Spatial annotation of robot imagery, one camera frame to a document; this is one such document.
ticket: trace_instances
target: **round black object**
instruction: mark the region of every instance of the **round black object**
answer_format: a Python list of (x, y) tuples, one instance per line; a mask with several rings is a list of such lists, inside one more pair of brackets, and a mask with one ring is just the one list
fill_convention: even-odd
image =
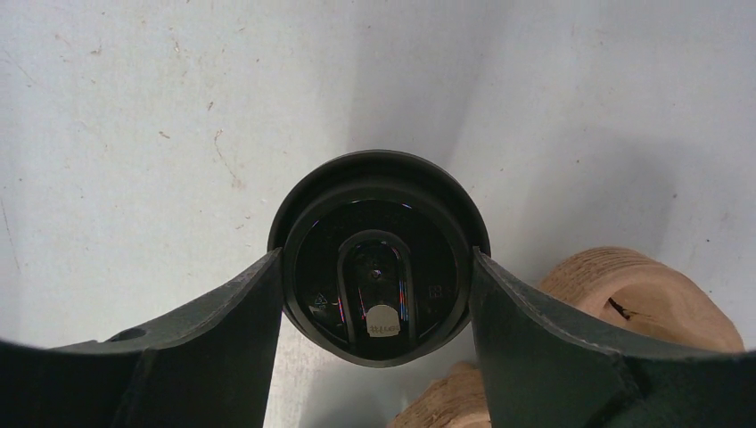
[(355, 152), (302, 179), (275, 215), (283, 310), (311, 341), (362, 366), (396, 366), (468, 323), (474, 246), (490, 255), (473, 200), (402, 152)]

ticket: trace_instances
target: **circular lid recess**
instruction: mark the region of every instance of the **circular lid recess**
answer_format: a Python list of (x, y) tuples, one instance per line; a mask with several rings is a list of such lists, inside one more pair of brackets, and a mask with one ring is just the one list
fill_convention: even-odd
[(311, 341), (362, 366), (404, 364), (468, 323), (473, 246), (490, 254), (473, 200), (427, 160), (355, 152), (302, 179), (268, 250), (283, 247), (283, 310)]

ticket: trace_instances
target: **white table surface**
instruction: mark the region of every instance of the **white table surface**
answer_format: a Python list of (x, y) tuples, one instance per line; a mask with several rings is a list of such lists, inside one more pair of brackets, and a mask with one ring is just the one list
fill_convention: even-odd
[[(167, 312), (261, 256), (311, 169), (391, 148), (453, 174), (526, 282), (632, 247), (756, 347), (752, 0), (3, 0), (0, 24), (5, 340)], [(381, 426), (471, 358), (467, 330), (352, 366), (284, 320), (266, 422)]]

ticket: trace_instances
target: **black plastic lid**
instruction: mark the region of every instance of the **black plastic lid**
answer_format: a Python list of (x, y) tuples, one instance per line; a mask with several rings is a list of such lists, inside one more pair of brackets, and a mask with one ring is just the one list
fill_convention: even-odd
[(268, 249), (283, 247), (284, 312), (311, 341), (362, 366), (396, 366), (468, 323), (471, 249), (490, 255), (470, 196), (402, 152), (356, 152), (302, 179)]

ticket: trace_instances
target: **white surface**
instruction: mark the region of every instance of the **white surface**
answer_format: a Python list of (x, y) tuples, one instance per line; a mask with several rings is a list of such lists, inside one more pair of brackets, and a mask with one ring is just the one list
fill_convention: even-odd
[[(300, 178), (377, 147), (447, 168), (522, 279), (629, 246), (756, 346), (751, 0), (3, 0), (0, 16), (5, 339), (104, 339), (199, 296), (264, 252)], [(467, 331), (370, 370), (284, 320), (267, 424), (380, 426), (472, 355)]]

